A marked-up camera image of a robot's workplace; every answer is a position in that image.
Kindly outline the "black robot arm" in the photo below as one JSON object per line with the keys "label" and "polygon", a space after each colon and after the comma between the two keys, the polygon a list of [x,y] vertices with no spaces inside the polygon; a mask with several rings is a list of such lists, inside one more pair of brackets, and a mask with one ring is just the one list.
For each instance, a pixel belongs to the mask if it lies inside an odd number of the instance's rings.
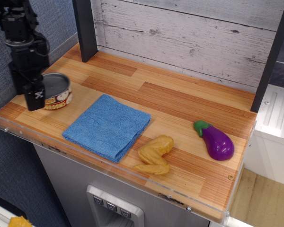
{"label": "black robot arm", "polygon": [[0,0],[0,28],[11,50],[9,70],[17,94],[29,111],[45,106],[42,72],[49,67],[48,40],[36,31],[37,14],[27,0]]}

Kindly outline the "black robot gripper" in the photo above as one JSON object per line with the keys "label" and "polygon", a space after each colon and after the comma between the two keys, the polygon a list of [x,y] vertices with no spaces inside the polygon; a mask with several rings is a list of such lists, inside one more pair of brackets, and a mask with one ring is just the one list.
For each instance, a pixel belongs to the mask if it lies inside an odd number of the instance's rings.
{"label": "black robot gripper", "polygon": [[29,111],[45,106],[45,87],[41,73],[49,67],[46,42],[33,42],[21,48],[11,48],[9,69],[16,93],[24,94]]}

